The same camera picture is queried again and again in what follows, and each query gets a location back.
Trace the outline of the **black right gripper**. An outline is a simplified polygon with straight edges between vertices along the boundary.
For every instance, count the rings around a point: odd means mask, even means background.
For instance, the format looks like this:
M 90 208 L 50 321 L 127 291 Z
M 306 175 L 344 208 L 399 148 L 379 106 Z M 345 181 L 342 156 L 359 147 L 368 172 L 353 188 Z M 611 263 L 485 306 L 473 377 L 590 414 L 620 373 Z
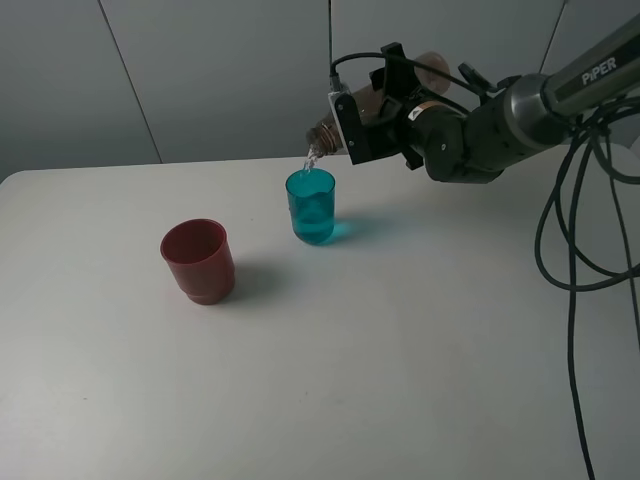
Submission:
M 418 87 L 414 67 L 393 60 L 369 74 L 382 94 L 377 115 L 377 157 L 402 155 L 409 169 L 461 171 L 463 127 L 468 114 L 443 97 Z

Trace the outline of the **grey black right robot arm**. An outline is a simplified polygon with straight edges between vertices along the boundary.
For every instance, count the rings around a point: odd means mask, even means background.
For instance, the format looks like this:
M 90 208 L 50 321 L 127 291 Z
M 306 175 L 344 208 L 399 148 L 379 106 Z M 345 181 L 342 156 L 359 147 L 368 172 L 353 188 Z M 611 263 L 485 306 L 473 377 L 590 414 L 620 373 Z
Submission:
M 423 167 L 444 183 L 486 184 L 505 169 L 570 138 L 579 144 L 639 107 L 629 92 L 639 86 L 639 20 L 618 30 L 551 75 L 485 81 L 461 64 L 463 87 L 480 105 L 471 112 L 418 84 L 419 63 L 393 44 L 385 65 L 371 74 L 382 103 L 374 120 L 345 127 L 348 151 L 361 164 L 400 154 L 409 169 Z

